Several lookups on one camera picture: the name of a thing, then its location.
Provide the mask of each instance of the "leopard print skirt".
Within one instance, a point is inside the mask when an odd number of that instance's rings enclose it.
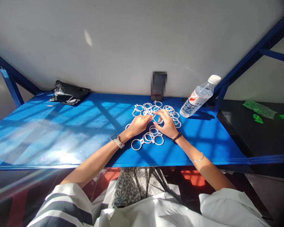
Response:
[[[170,192],[159,167],[121,168],[109,208],[122,208],[147,197]]]

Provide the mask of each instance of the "hand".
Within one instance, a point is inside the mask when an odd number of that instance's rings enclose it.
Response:
[[[161,122],[161,119],[164,121],[164,126],[161,127],[159,124],[154,122],[154,125],[157,130],[162,132],[163,134],[167,135],[169,138],[173,139],[175,138],[179,132],[174,124],[173,119],[170,117],[168,114],[167,110],[165,109],[160,109],[158,112],[154,112],[154,114],[160,115],[159,121]]]
[[[127,131],[130,137],[134,137],[145,131],[147,124],[151,121],[151,118],[151,115],[139,115],[133,119],[130,126],[125,131]]]

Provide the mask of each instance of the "white shirt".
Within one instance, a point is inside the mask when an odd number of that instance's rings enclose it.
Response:
[[[244,192],[225,188],[199,198],[202,215],[165,192],[124,208],[104,209],[94,226],[269,226]],[[77,184],[57,185],[28,226],[92,226],[91,210]]]

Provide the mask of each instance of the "watch face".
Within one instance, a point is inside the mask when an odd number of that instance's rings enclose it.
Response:
[[[111,140],[115,140],[117,137],[118,137],[117,134],[113,134],[113,135],[110,137],[110,139],[111,139]]]

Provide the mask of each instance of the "bottle cap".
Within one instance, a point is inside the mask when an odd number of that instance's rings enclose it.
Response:
[[[217,75],[211,75],[210,78],[208,79],[208,82],[211,84],[217,84],[220,82],[220,80],[221,80],[221,77]]]

